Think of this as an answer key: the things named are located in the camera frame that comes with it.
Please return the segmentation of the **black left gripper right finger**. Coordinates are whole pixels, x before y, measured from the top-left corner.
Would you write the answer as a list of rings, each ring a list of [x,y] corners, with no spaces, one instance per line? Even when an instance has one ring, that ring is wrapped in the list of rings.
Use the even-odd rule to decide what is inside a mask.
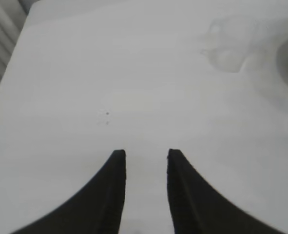
[[[278,234],[216,191],[178,149],[169,149],[167,195],[176,234]]]

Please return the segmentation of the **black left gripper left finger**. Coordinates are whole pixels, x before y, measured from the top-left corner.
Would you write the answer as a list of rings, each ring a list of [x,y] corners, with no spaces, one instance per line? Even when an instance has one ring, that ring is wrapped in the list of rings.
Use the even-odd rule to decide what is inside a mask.
[[[115,150],[75,195],[18,234],[117,234],[126,189],[126,153]]]

